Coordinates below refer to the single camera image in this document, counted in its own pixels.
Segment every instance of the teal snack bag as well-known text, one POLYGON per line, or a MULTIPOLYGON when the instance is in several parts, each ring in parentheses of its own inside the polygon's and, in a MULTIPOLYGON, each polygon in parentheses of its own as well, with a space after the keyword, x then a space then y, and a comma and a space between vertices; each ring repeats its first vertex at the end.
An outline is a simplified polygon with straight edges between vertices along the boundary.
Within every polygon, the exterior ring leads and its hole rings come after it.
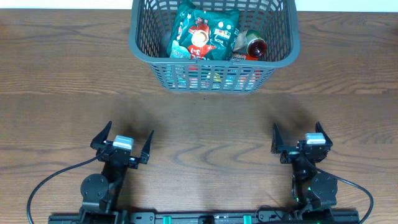
POLYGON ((239 14, 238 9, 203 11, 195 9, 191 0, 182 1, 174 20, 167 55, 176 57, 178 46, 178 52, 186 52, 183 49, 186 48, 191 59, 231 59, 239 34, 239 14))

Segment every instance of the black cable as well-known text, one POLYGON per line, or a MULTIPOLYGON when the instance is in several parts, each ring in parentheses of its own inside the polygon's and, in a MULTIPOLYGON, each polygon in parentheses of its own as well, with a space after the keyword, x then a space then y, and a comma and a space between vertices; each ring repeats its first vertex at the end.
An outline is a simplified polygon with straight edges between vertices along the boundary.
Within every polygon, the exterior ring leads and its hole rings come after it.
POLYGON ((43 181, 41 181, 41 183, 39 183, 38 186, 36 186, 36 188, 32 191, 32 193, 31 193, 30 196, 29 196, 29 199, 27 200, 27 204, 26 204, 26 215, 27 215, 27 219, 28 219, 29 223, 30 223, 30 224, 34 224, 33 219, 32 219, 32 214, 31 214, 31 212, 30 212, 30 205, 31 205, 31 203, 32 203, 33 196, 36 194, 36 192, 39 190, 39 188, 41 188, 41 186, 43 186, 47 181, 49 181, 51 178, 55 177, 56 175, 59 175, 59 174, 61 174, 61 173, 63 173, 63 172, 66 172, 66 171, 68 171, 68 170, 71 170, 71 169, 74 169, 74 168, 81 167, 81 166, 83 166, 83 165, 89 164, 89 163, 91 163, 91 162, 97 160, 98 158, 100 158, 103 154, 104 154, 104 152, 99 153, 96 157, 94 157, 94 158, 92 158, 92 159, 89 159, 89 160, 87 160, 87 161, 85 161, 85 162, 81 162, 81 163, 79 163, 79 164, 76 164, 76 165, 73 165, 73 166, 64 168, 64 169, 62 169, 62 170, 60 170, 60 171, 56 171, 55 173, 51 174, 51 175, 48 176, 46 179, 44 179, 43 181))
POLYGON ((341 182, 344 182, 344 183, 346 183, 346 184, 348 184, 348 185, 351 185, 351 186, 353 186, 353 187, 356 187, 357 189, 362 190, 363 192, 365 192, 365 193, 368 195, 368 197, 369 197, 371 203, 370 203, 370 206, 369 206, 368 211, 366 212, 365 216, 361 219, 361 221, 359 221, 359 223, 361 224, 361 223, 365 222, 365 220, 369 217, 369 215, 371 214, 372 209, 373 209, 373 197, 372 197, 372 194, 371 194, 368 190, 366 190, 365 188, 359 186, 358 184, 352 183, 351 181, 348 181, 348 180, 346 180, 346 179, 343 179, 343 178, 341 178, 341 177, 338 177, 338 176, 336 176, 336 175, 330 174, 330 173, 328 173, 328 172, 326 172, 326 171, 324 171, 324 170, 321 170, 321 169, 317 168, 316 166, 312 165, 312 163, 311 163, 305 156, 304 156, 304 158, 305 158, 307 164, 308 164, 312 169, 315 169, 315 170, 317 170, 318 172, 321 172, 321 173, 324 173, 324 174, 328 174, 328 175, 332 176, 334 179, 340 180, 341 182))
POLYGON ((257 208, 256 212, 254 213, 254 216, 255 216, 256 218, 258 218, 258 220, 259 220, 260 222, 263 222, 263 221, 260 220, 260 217, 259 217, 259 215, 258 215, 258 211, 259 211, 261 208, 263 208, 263 207, 267 207, 267 208, 272 209, 272 210, 275 212, 275 215, 278 216, 279 219, 283 220, 283 218, 275 211, 274 208, 272 208, 272 207, 269 206, 269 205, 261 205, 259 208, 257 208))

